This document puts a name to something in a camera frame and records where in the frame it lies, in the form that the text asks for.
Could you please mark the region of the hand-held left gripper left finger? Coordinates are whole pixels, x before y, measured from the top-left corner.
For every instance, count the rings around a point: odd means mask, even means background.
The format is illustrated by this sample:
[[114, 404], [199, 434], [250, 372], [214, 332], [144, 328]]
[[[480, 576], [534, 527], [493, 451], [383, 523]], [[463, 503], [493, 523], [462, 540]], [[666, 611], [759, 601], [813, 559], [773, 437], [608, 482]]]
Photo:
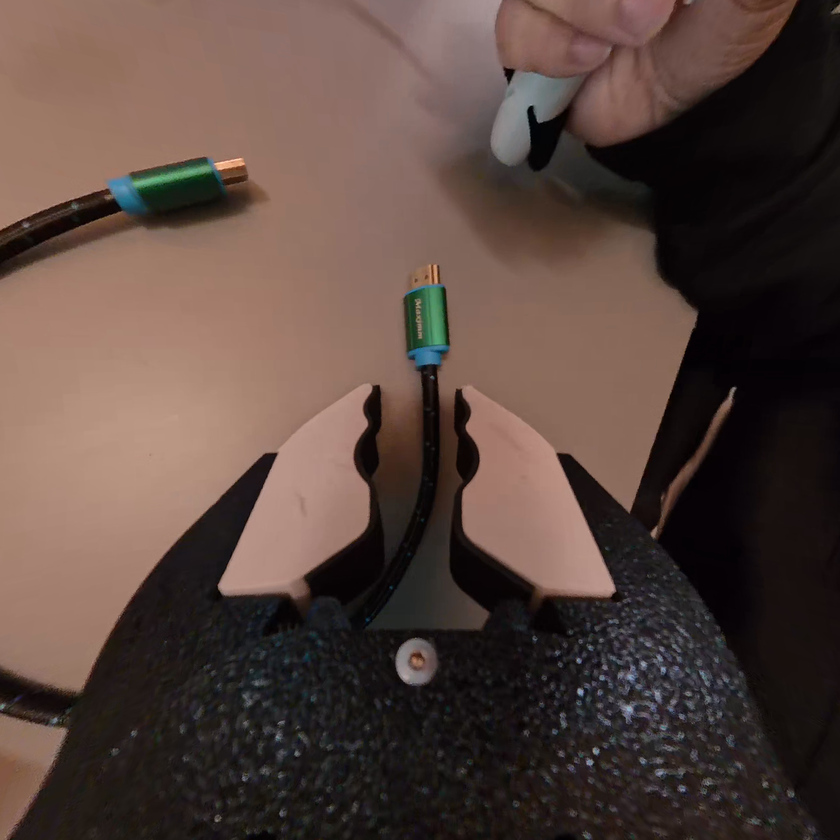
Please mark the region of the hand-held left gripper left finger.
[[347, 606], [376, 582], [381, 423], [381, 388], [362, 384], [280, 446], [218, 582], [222, 596], [277, 596], [305, 616], [316, 599]]

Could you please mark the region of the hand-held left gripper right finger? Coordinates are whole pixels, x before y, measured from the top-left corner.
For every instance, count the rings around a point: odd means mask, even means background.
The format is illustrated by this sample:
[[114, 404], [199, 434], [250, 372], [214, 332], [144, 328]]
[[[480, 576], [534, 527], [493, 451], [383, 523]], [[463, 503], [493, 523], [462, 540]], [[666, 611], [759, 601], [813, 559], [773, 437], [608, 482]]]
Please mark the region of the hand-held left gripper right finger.
[[552, 445], [468, 385], [455, 394], [449, 568], [488, 614], [508, 603], [611, 603], [617, 585]]

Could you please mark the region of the braided hdmi cable green plug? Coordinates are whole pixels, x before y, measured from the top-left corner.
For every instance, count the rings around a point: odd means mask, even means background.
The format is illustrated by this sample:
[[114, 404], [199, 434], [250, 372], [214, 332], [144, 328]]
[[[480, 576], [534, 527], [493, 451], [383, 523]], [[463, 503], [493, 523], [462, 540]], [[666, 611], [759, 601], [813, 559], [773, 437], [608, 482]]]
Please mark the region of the braided hdmi cable green plug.
[[[448, 304], [439, 267], [417, 269], [403, 296], [406, 355], [421, 376], [423, 459], [413, 512], [395, 555], [351, 615], [351, 626], [366, 629], [391, 600], [416, 557], [434, 509], [440, 461], [438, 369], [449, 351]], [[77, 693], [25, 679], [2, 668], [1, 712], [10, 718], [46, 727], [64, 727]]]
[[115, 215], [147, 218], [223, 201], [231, 187], [247, 183], [242, 158], [197, 157], [132, 171], [102, 190], [26, 216], [1, 230], [1, 264], [55, 238]]

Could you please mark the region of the person's right forearm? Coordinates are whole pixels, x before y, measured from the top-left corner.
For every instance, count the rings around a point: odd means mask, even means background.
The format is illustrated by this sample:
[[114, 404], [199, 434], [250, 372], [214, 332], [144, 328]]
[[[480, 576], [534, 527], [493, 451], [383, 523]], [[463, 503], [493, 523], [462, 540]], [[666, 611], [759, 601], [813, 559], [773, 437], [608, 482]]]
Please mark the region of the person's right forearm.
[[838, 15], [798, 2], [768, 51], [662, 129], [589, 147], [653, 199], [666, 284], [705, 316], [838, 321]]

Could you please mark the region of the grey desk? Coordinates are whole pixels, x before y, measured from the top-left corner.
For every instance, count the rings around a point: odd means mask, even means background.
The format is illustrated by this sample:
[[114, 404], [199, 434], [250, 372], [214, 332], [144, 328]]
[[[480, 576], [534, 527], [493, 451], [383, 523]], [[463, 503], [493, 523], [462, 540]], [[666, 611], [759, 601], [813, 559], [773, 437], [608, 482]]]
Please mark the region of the grey desk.
[[2, 226], [166, 162], [242, 157], [222, 206], [112, 217], [2, 270], [2, 665], [78, 690], [159, 558], [264, 453], [382, 389], [385, 550], [417, 492], [403, 290], [448, 288], [443, 457], [376, 627], [477, 628], [452, 582], [455, 389], [630, 508], [694, 312], [641, 192], [563, 138], [498, 168], [497, 2], [2, 2]]

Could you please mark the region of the person's right hand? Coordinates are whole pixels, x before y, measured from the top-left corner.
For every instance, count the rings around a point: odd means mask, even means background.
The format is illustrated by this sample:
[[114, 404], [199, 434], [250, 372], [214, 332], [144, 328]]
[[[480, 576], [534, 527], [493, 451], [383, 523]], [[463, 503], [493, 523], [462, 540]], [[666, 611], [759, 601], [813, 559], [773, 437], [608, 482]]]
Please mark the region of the person's right hand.
[[503, 67], [584, 75], [567, 130], [604, 148], [650, 133], [750, 68], [796, 1], [503, 1]]

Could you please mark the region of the person's torso black hoodie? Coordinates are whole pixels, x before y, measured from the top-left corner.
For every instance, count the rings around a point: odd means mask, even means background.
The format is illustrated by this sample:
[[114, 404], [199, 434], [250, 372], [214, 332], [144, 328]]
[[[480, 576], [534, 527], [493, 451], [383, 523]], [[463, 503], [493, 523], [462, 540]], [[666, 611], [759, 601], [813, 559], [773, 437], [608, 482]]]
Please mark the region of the person's torso black hoodie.
[[660, 541], [708, 605], [801, 798], [838, 821], [838, 335], [752, 356], [747, 336], [699, 315], [634, 514], [728, 415]]

